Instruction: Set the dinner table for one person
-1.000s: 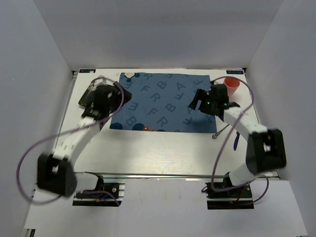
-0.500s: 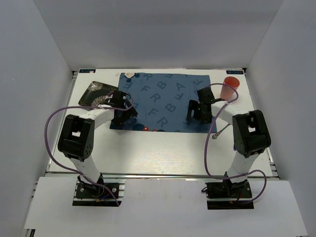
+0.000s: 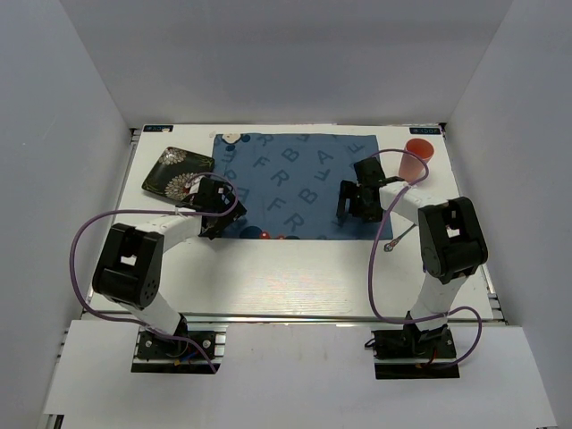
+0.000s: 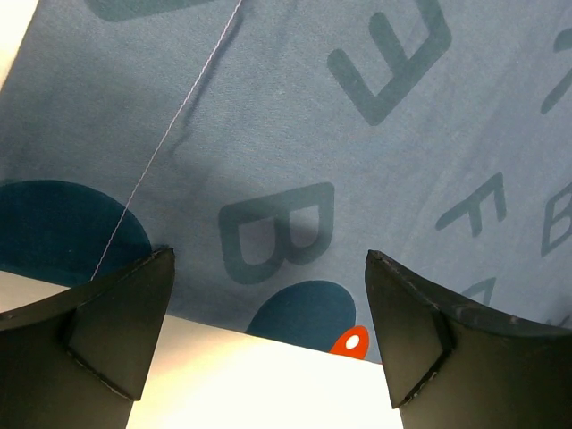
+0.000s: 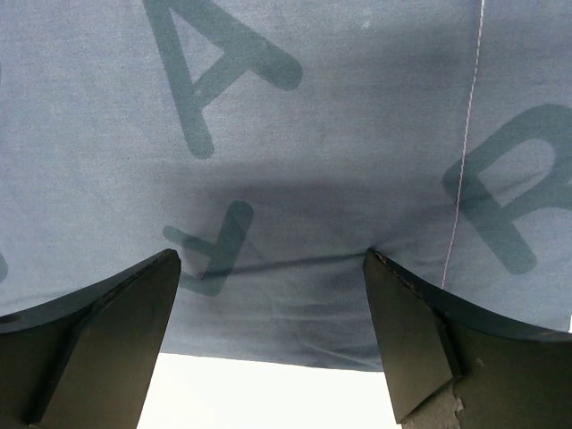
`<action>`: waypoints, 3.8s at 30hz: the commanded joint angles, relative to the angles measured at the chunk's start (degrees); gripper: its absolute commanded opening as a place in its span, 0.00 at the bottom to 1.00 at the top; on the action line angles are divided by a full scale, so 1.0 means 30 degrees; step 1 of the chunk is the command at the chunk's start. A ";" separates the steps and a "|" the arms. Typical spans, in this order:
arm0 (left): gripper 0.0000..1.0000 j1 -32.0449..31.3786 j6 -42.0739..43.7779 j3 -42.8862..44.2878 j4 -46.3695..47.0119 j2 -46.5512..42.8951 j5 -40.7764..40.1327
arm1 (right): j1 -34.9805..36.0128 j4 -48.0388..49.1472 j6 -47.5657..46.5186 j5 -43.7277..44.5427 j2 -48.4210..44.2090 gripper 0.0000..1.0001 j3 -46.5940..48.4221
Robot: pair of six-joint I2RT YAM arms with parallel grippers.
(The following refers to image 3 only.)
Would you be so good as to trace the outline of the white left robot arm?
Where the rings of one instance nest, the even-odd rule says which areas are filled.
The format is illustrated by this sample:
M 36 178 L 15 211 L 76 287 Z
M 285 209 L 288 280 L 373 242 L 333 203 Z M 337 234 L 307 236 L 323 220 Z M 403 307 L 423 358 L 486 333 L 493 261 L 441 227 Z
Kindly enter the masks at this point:
M 136 225 L 116 223 L 107 233 L 92 279 L 95 293 L 128 310 L 134 320 L 158 336 L 171 357 L 189 346 L 186 319 L 159 292 L 164 254 L 188 239 L 218 237 L 247 213 L 237 188 L 214 173 L 189 179 L 191 193 L 173 210 L 135 210 L 155 218 Z

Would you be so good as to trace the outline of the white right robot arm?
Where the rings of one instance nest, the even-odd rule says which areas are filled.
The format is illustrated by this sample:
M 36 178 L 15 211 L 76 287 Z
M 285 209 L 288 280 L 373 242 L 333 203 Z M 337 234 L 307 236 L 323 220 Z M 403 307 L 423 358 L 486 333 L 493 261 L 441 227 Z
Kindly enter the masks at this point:
M 436 344 L 461 286 L 488 258 L 488 249 L 469 198 L 439 198 L 394 176 L 368 157 L 353 164 L 357 180 L 342 181 L 336 215 L 384 226 L 392 212 L 418 228 L 425 278 L 403 325 L 405 349 L 422 357 Z

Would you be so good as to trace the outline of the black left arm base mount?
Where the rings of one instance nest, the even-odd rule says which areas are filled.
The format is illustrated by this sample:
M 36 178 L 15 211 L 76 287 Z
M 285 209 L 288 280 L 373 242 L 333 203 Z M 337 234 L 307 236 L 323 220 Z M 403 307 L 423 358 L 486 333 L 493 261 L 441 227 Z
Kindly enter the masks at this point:
M 223 360 L 226 328 L 219 324 L 189 323 L 187 336 L 218 369 Z M 194 345 L 166 340 L 143 329 L 138 332 L 130 370 L 135 374 L 215 374 Z

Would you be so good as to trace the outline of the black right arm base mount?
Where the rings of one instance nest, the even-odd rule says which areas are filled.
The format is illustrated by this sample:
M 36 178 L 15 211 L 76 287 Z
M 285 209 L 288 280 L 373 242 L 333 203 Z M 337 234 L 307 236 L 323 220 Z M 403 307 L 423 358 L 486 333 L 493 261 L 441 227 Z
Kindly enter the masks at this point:
M 364 347 L 373 352 L 376 380 L 437 380 L 460 377 L 452 333 L 417 341 L 409 325 L 402 330 L 372 331 Z

